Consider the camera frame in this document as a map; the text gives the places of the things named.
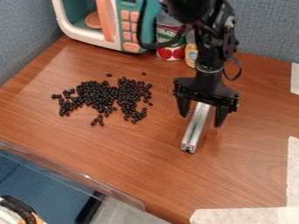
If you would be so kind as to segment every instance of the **microwave buttons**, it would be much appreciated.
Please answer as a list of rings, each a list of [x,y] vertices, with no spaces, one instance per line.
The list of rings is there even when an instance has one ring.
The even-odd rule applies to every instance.
[[[125,31],[129,31],[129,22],[122,22],[122,29]]]
[[[132,40],[133,42],[138,42],[137,35],[135,33],[132,35]]]
[[[129,32],[129,31],[125,31],[124,33],[123,33],[123,38],[125,39],[125,40],[131,40],[131,38],[132,38],[132,36],[131,36],[131,33]]]
[[[133,32],[136,32],[136,31],[137,31],[137,23],[132,23],[132,24],[131,24],[131,27],[132,27],[132,31],[133,31]]]
[[[122,10],[122,20],[129,20],[129,11]]]
[[[139,11],[131,12],[131,22],[137,23],[139,19]]]
[[[140,51],[140,46],[137,43],[126,42],[123,44],[123,48],[132,53],[138,53]]]

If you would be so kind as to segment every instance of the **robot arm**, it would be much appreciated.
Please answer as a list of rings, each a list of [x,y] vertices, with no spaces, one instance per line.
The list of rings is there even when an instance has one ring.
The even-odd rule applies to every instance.
[[[239,61],[233,57],[239,44],[234,34],[236,21],[233,8],[227,0],[163,0],[160,2],[171,16],[183,24],[181,31],[186,25],[192,27],[199,49],[196,76],[174,79],[174,95],[177,97],[179,112],[181,116],[187,116],[190,100],[213,105],[216,107],[215,126],[219,127],[228,113],[237,111],[240,99],[240,94],[227,87],[222,80],[222,74],[234,81],[242,72]],[[172,45],[181,33],[179,32],[172,41],[163,45],[155,43],[151,49]],[[139,42],[141,46],[148,48],[141,40]],[[240,66],[239,73],[232,79],[228,78],[224,68],[227,60],[232,60]]]

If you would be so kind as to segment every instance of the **toy microwave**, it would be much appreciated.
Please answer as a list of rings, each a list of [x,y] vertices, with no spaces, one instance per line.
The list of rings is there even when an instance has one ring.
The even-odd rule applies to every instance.
[[[128,53],[143,53],[136,37],[145,0],[52,0],[60,29],[70,38]],[[142,40],[155,38],[154,21],[161,11],[149,0],[144,13]]]

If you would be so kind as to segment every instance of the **black cable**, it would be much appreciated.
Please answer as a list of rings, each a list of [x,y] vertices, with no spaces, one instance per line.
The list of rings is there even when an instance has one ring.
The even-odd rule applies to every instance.
[[[225,77],[226,77],[228,80],[230,80],[230,81],[236,81],[236,80],[239,79],[239,77],[240,77],[240,76],[242,75],[242,73],[243,73],[243,66],[241,65],[240,61],[239,61],[238,59],[234,58],[233,56],[229,57],[229,59],[230,59],[232,62],[234,62],[234,64],[236,64],[236,65],[240,68],[240,70],[239,70],[239,72],[238,72],[233,78],[228,77],[228,75],[227,75],[225,69],[223,69],[223,74],[225,75]]]
[[[152,43],[143,43],[143,41],[142,41],[142,32],[143,32],[142,26],[143,26],[143,19],[144,19],[144,14],[145,14],[145,11],[146,11],[147,4],[148,4],[148,1],[143,0],[143,5],[142,5],[142,8],[140,10],[140,16],[139,16],[138,23],[137,23],[137,32],[136,32],[136,34],[137,34],[137,40],[139,42],[139,45],[142,48],[148,49],[148,50],[156,50],[157,48],[168,47],[168,46],[175,45],[180,40],[180,38],[182,37],[182,35],[186,31],[186,25],[184,25],[184,24],[179,28],[179,31],[178,31],[177,35],[172,40],[170,40],[168,42],[158,43],[158,42],[154,41]]]

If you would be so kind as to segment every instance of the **pile of black beads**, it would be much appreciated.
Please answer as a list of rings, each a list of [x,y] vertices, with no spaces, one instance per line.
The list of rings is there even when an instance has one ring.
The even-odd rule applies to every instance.
[[[53,94],[52,98],[59,99],[59,114],[61,116],[71,115],[71,112],[82,108],[84,104],[96,109],[99,115],[91,122],[92,126],[97,123],[100,126],[105,125],[104,117],[109,117],[117,110],[117,107],[114,107],[115,101],[122,108],[125,121],[131,120],[132,123],[138,123],[147,116],[147,108],[144,107],[142,111],[137,111],[137,103],[143,101],[143,103],[153,106],[153,103],[150,102],[151,88],[152,84],[130,80],[126,77],[118,80],[118,87],[111,87],[106,80],[102,83],[91,80],[81,82],[76,90],[74,88],[64,90],[63,95]]]

